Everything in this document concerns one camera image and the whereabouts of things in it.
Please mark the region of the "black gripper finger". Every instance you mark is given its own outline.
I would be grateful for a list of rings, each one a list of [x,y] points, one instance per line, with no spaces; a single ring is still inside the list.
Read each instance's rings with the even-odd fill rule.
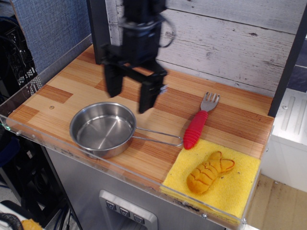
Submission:
[[[139,99],[139,113],[143,114],[152,108],[160,94],[161,84],[156,82],[144,81],[141,86]]]
[[[124,74],[121,69],[115,65],[105,65],[106,88],[110,97],[119,95],[122,91]]]

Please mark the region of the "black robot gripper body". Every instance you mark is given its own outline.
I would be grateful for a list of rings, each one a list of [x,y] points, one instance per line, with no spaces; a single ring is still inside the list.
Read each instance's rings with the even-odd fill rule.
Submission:
[[[121,46],[105,45],[103,63],[115,65],[134,80],[163,85],[166,70],[156,62],[160,47],[161,23],[124,23]]]

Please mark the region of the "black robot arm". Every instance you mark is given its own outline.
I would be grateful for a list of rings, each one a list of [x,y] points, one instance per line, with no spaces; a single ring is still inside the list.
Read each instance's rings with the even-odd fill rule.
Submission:
[[[102,59],[106,89],[110,97],[122,91],[124,77],[142,84],[139,113],[152,108],[162,91],[167,71],[156,57],[166,9],[164,0],[125,0],[124,16],[119,25],[123,29],[122,45],[105,45]]]

